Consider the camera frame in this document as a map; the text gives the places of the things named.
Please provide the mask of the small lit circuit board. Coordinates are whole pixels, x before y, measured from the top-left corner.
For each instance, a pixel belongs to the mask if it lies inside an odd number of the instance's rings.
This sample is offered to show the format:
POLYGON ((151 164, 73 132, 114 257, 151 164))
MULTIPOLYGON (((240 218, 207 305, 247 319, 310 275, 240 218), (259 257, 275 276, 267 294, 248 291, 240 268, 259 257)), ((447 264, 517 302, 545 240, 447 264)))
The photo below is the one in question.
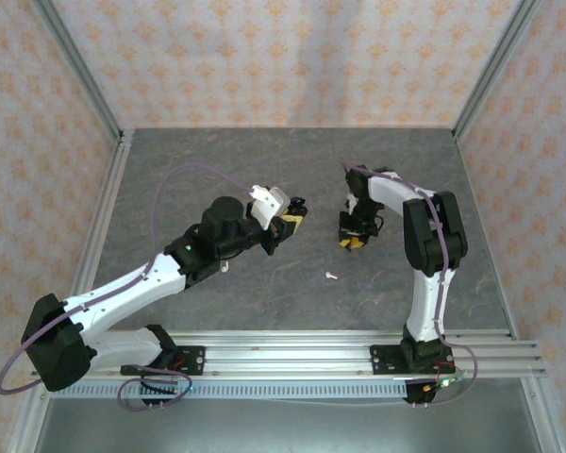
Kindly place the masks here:
POLYGON ((449 387, 451 384, 458 382, 458 381, 462 381, 463 377, 447 377, 447 378, 443 378, 440 381, 436 381, 436 382, 432 382, 432 383, 427 383, 422 387, 422 390, 425 393, 436 393, 437 391, 449 387))

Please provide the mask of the grey metal panel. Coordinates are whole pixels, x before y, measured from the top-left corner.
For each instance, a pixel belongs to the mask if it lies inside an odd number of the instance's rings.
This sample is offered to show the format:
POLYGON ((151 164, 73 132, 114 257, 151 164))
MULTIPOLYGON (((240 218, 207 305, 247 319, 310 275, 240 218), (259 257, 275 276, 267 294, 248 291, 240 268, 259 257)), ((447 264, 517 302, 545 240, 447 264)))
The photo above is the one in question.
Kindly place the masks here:
POLYGON ((56 400, 35 453, 541 453, 522 403, 413 410, 265 400, 186 400, 131 413, 56 400))

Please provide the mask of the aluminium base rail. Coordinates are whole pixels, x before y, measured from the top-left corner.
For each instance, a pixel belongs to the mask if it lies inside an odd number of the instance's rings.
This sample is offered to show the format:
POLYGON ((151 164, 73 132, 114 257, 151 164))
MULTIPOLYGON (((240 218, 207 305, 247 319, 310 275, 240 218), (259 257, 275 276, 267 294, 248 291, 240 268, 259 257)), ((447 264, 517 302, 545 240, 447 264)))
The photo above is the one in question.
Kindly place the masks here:
MULTIPOLYGON (((380 330, 173 331, 174 342, 202 346, 205 379, 410 380, 413 375, 373 362, 373 345, 396 345, 398 332, 380 330)), ((544 377, 546 366, 534 341, 516 340, 505 329, 450 330, 453 361, 466 378, 544 377)))

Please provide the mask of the aluminium frame post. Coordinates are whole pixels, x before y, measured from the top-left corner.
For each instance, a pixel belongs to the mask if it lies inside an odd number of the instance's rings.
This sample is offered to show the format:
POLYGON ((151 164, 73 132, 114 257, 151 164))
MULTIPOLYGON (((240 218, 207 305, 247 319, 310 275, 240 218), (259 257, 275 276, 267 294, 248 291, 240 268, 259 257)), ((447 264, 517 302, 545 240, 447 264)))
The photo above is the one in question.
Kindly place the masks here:
POLYGON ((115 142, 119 142, 124 132, 120 128, 112 109, 103 95, 98 83, 82 56, 67 25, 60 16, 53 0, 30 0, 35 10, 44 21, 48 31, 57 43, 61 55, 72 69, 83 93, 91 102, 100 122, 108 135, 115 142))
POLYGON ((519 0, 451 129, 456 143, 459 143, 468 134, 471 123, 484 105, 542 1, 519 0))

